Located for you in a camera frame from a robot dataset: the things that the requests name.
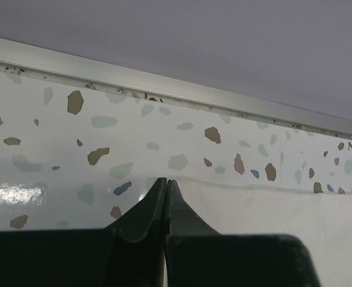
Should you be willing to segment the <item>white printed t-shirt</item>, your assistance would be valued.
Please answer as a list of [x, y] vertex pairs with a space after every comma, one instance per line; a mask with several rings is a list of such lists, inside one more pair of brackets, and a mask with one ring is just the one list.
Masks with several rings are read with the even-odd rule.
[[309, 250], [322, 286], [352, 286], [352, 194], [227, 188], [172, 181], [171, 209], [192, 234], [288, 234]]

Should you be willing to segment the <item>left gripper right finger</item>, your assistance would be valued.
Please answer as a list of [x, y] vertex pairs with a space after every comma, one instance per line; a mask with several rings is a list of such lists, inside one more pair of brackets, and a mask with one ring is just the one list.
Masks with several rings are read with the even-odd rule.
[[223, 235], [168, 181], [164, 211], [168, 286], [320, 286], [308, 249], [287, 234]]

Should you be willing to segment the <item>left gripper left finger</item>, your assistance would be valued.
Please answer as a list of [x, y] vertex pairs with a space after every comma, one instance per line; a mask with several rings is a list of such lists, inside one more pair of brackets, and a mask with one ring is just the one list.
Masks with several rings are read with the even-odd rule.
[[0, 286], [162, 286], [166, 186], [104, 228], [0, 231]]

